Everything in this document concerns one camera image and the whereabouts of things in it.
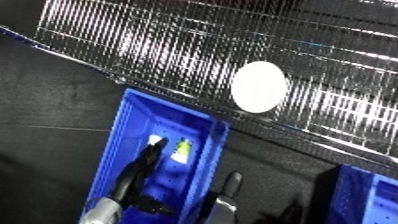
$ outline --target yellow-green object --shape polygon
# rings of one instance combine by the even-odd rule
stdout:
[[[192,143],[186,138],[181,139],[181,141],[177,143],[176,151],[178,154],[189,155],[191,149],[192,149]]]
[[[173,155],[171,155],[171,158],[179,163],[187,164],[191,150],[192,150],[192,142],[189,139],[182,138],[177,143],[174,153]]]

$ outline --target ping pong ball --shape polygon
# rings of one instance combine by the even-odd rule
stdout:
[[[273,63],[256,61],[238,70],[232,81],[235,103],[250,113],[264,113],[286,96],[287,83],[282,70]]]

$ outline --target black surface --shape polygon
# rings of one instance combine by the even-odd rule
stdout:
[[[32,32],[42,5],[1,0],[0,24]],[[123,88],[0,36],[2,224],[77,223]],[[231,171],[240,171],[245,180],[236,198],[241,223],[269,223],[298,199],[310,208],[307,223],[315,224],[326,216],[335,179],[330,170],[338,163],[394,175],[337,153],[320,159],[303,151],[233,131],[212,191],[221,190]]]

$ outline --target blue bin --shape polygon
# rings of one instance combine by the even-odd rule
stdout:
[[[398,180],[342,166],[327,224],[397,224]]]
[[[127,89],[86,209],[93,207],[89,202],[108,194],[126,164],[135,160],[147,145],[149,136],[156,134],[167,137],[169,143],[154,174],[145,183],[145,193],[172,206],[178,214],[172,217],[150,215],[130,207],[121,223],[195,223],[228,132],[229,124],[209,115]],[[170,158],[183,138],[192,143],[187,164]]]

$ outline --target metal wire shelf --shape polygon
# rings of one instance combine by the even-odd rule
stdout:
[[[397,6],[47,0],[35,39],[119,82],[216,111],[243,130],[294,132],[396,165]],[[282,67],[289,94],[273,111],[252,115],[237,108],[229,88],[237,69],[257,60]]]

